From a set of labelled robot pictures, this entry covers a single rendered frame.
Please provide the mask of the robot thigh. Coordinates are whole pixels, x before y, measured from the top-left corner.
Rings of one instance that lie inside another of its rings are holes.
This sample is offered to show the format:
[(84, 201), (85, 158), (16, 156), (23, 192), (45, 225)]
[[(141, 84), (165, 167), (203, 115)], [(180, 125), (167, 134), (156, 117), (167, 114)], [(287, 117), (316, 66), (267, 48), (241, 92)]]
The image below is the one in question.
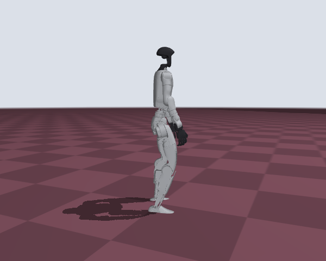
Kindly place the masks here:
[[(152, 130), (152, 132), (153, 132), (154, 135), (156, 135), (156, 132), (155, 132), (155, 131)], [(168, 161), (168, 159), (166, 158), (165, 153), (164, 153), (163, 142), (162, 142), (162, 141), (163, 141), (164, 139), (166, 139), (166, 138), (167, 138), (167, 137), (163, 137), (163, 138), (158, 138), (158, 137), (157, 137), (157, 145), (158, 145), (158, 150), (159, 150), (159, 152), (160, 152), (160, 154), (161, 154), (161, 157), (158, 158), (158, 159), (154, 162), (154, 166), (155, 166), (155, 168), (158, 169), (158, 170), (161, 170), (162, 167), (163, 167), (165, 164), (167, 164), (167, 161)]]
[(164, 125), (162, 122), (156, 124), (155, 131), (158, 138), (167, 137), (162, 141), (164, 153), (166, 158), (168, 159), (168, 163), (165, 164), (164, 166), (170, 166), (172, 168), (172, 175), (173, 175), (177, 164), (177, 145), (176, 145), (174, 135), (169, 125)]

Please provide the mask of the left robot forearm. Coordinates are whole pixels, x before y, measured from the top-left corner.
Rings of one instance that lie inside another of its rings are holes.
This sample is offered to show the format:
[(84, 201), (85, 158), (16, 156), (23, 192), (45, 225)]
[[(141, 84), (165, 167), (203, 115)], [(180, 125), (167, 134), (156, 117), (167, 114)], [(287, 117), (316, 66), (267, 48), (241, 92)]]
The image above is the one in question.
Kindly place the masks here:
[(171, 117), (170, 117), (170, 115), (169, 115), (169, 112), (167, 111), (167, 108), (163, 108), (163, 110), (166, 111), (166, 118), (167, 118), (167, 120), (168, 120), (168, 123), (172, 123), (172, 121), (171, 121)]

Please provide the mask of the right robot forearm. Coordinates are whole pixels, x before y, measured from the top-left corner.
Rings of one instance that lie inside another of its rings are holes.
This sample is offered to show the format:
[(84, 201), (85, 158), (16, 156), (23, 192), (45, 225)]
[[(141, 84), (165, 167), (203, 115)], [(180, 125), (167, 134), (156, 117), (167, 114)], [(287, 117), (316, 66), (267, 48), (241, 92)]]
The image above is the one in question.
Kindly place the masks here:
[(170, 96), (168, 97), (167, 101), (168, 101), (167, 111), (169, 112), (173, 125), (174, 123), (176, 123), (178, 128), (182, 127), (182, 122), (180, 121), (180, 117), (176, 111), (174, 98)]

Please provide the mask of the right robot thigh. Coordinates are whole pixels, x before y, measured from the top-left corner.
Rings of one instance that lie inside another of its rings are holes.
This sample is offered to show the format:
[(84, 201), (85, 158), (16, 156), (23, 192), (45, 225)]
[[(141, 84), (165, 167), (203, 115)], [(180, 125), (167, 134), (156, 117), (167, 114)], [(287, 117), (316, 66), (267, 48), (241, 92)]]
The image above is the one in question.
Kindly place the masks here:
[(169, 125), (164, 125), (162, 122), (156, 124), (155, 131), (158, 138), (167, 137), (162, 141), (164, 153), (166, 158), (168, 159), (168, 163), (165, 164), (164, 166), (170, 166), (172, 168), (172, 175), (173, 175), (177, 164), (177, 145), (176, 145), (174, 135)]

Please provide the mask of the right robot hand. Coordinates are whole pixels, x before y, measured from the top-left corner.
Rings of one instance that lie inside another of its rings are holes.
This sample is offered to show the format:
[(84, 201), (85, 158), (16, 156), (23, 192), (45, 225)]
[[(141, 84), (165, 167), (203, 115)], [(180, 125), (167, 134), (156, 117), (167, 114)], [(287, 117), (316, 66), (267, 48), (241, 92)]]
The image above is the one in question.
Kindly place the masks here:
[(187, 142), (187, 139), (186, 138), (188, 137), (188, 135), (183, 130), (183, 125), (182, 125), (182, 127), (178, 128), (177, 127), (177, 124), (174, 123), (174, 127), (175, 127), (175, 130), (177, 131), (177, 137), (178, 137), (178, 141), (179, 141), (179, 144), (177, 146), (182, 146), (182, 145), (184, 145)]

